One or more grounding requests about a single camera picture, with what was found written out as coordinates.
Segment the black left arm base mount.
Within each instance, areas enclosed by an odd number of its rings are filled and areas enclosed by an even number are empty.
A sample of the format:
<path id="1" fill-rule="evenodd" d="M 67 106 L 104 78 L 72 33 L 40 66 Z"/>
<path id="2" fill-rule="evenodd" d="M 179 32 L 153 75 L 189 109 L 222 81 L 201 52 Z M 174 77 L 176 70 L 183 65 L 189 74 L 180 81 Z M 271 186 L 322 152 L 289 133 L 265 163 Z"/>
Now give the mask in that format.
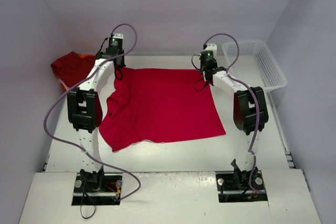
<path id="1" fill-rule="evenodd" d="M 104 171 L 76 174 L 72 194 L 73 206 L 116 206 L 120 204 L 122 175 Z"/>

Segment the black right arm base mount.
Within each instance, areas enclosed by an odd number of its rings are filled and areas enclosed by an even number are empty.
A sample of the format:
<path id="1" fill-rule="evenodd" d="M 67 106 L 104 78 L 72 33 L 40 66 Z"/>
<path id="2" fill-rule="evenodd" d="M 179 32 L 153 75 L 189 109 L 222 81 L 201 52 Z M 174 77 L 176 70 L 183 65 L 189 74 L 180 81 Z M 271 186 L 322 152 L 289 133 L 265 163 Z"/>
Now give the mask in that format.
<path id="1" fill-rule="evenodd" d="M 241 203 L 268 201 L 262 173 L 259 170 L 249 181 L 250 172 L 216 172 L 218 201 L 220 203 Z"/>

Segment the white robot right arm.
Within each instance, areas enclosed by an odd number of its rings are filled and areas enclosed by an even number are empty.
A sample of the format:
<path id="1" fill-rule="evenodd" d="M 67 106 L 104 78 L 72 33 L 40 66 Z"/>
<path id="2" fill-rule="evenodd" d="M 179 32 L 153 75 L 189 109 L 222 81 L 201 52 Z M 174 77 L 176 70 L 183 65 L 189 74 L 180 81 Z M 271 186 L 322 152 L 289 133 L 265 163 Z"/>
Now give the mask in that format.
<path id="1" fill-rule="evenodd" d="M 233 184 L 245 188 L 256 170 L 258 137 L 269 120 L 265 93 L 261 87 L 250 87 L 219 67 L 214 50 L 200 52 L 200 71 L 207 84 L 223 90 L 233 99 L 233 121 L 241 131 L 239 152 L 232 161 Z"/>

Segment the magenta t shirt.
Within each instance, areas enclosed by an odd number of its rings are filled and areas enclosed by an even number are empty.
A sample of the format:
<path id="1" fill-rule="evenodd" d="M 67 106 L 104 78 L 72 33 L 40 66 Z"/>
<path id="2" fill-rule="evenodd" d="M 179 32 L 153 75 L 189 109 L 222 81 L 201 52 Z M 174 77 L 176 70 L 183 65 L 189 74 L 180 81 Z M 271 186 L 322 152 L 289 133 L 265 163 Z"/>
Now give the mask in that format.
<path id="1" fill-rule="evenodd" d="M 144 140 L 172 143 L 225 135 L 211 89 L 196 70 L 124 68 L 120 76 L 99 127 L 114 152 Z"/>

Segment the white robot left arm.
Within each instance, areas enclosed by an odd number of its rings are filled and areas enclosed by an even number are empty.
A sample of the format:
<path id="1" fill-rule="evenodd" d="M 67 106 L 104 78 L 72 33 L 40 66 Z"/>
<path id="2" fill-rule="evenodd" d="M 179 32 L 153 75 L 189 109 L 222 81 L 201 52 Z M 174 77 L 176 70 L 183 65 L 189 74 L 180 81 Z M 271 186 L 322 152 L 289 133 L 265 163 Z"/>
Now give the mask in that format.
<path id="1" fill-rule="evenodd" d="M 67 94 L 68 120 L 77 132 L 80 146 L 84 148 L 80 174 L 90 175 L 86 186 L 95 193 L 105 186 L 104 177 L 98 175 L 103 169 L 98 144 L 98 127 L 103 118 L 99 94 L 114 73 L 114 64 L 124 62 L 124 59 L 114 59 L 103 66 L 101 64 L 112 56 L 124 53 L 123 40 L 122 34 L 111 35 L 106 51 L 99 50 L 97 53 L 97 59 L 88 74 L 90 79 Z"/>

